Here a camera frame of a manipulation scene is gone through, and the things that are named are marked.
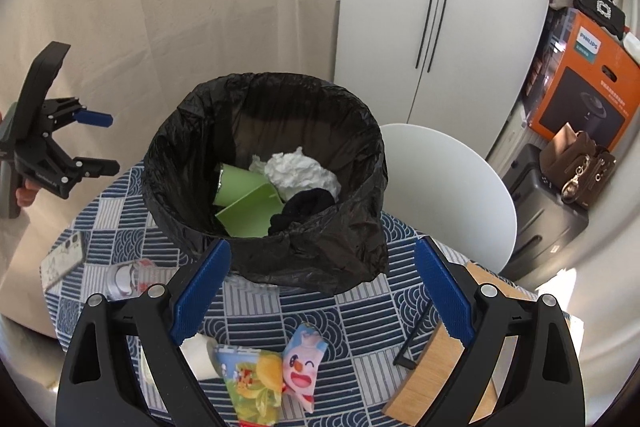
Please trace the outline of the left human hand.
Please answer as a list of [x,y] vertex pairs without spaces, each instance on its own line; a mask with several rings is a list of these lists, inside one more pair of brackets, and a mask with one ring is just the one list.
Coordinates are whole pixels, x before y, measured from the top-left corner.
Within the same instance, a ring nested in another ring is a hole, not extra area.
[[25,185],[19,187],[15,191],[17,206],[20,208],[27,208],[31,206],[35,202],[38,192],[39,187],[36,187],[35,185]]

